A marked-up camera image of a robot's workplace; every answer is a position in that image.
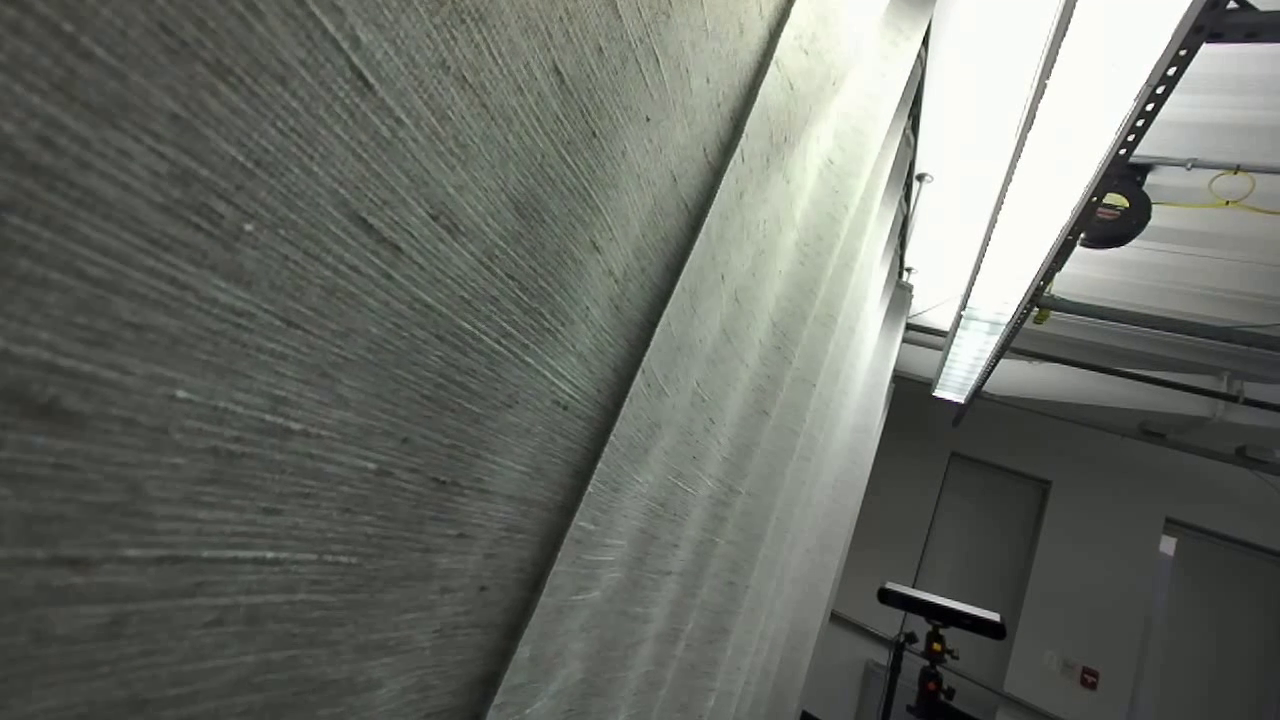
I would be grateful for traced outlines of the grey woven curtain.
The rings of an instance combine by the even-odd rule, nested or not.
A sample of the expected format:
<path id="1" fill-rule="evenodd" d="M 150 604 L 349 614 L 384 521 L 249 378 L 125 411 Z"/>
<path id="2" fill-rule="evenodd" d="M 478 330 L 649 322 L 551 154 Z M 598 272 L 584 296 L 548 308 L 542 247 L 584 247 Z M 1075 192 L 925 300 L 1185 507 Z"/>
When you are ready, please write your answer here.
<path id="1" fill-rule="evenodd" d="M 797 720 L 931 0 L 0 0 L 0 720 Z"/>

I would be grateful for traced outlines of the grey door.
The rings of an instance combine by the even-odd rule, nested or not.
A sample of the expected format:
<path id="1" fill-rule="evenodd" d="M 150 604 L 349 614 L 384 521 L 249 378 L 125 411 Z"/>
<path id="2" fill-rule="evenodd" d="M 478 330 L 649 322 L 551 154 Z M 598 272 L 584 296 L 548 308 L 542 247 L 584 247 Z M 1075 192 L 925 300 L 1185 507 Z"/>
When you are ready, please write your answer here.
<path id="1" fill-rule="evenodd" d="M 1018 619 L 1046 507 L 1046 481 L 953 457 L 927 524 L 921 584 Z"/>

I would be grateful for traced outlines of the fluorescent ceiling light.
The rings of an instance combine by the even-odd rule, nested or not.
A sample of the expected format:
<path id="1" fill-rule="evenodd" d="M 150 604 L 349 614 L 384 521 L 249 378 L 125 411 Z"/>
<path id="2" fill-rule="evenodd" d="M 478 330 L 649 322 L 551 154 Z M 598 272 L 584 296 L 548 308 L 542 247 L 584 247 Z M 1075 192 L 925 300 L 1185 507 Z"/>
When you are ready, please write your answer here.
<path id="1" fill-rule="evenodd" d="M 963 410 L 985 388 L 1201 11 L 1206 0 L 1065 4 L 950 333 L 935 400 Z"/>

